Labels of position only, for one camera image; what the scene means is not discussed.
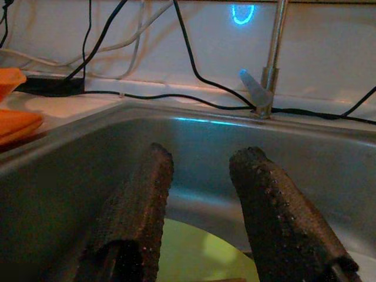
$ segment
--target white tile backsplash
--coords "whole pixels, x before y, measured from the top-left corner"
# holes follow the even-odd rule
[[[93,46],[118,1],[94,0]],[[147,1],[146,16],[166,1]],[[9,9],[9,47],[31,55],[66,61],[79,54],[87,27],[87,1],[23,0]],[[197,67],[202,75],[244,90],[238,72],[247,68],[259,80],[266,64],[275,4],[180,1]],[[253,14],[249,22],[235,23]],[[118,43],[136,29],[138,1],[129,1],[103,43]],[[278,95],[355,102],[376,85],[376,5],[290,4],[280,52]],[[91,70],[123,73],[133,45],[101,54]],[[3,65],[21,64],[14,58]],[[34,69],[46,70],[35,66]],[[174,7],[142,35],[130,80],[197,85]]]

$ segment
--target orange towel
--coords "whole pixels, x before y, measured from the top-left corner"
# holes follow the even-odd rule
[[[43,123],[37,113],[0,110],[0,146],[26,137]]]

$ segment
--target stainless steel sink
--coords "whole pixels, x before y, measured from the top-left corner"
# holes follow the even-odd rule
[[[58,261],[151,142],[174,157],[167,217],[249,251],[228,165],[236,150],[259,146],[376,277],[374,133],[145,103],[119,105],[0,155],[0,262],[41,273]]]

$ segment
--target green plate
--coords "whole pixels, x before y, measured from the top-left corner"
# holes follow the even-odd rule
[[[157,282],[229,278],[259,282],[253,260],[238,249],[202,229],[165,219]]]

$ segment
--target faucet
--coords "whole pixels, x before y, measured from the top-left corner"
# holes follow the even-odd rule
[[[263,68],[261,84],[259,84],[246,70],[240,71],[240,78],[251,95],[251,101],[256,106],[256,115],[261,119],[268,119],[271,114],[274,93],[278,78],[278,55],[281,37],[286,18],[288,0],[278,0],[276,16],[274,18],[273,33],[271,35],[268,62]]]

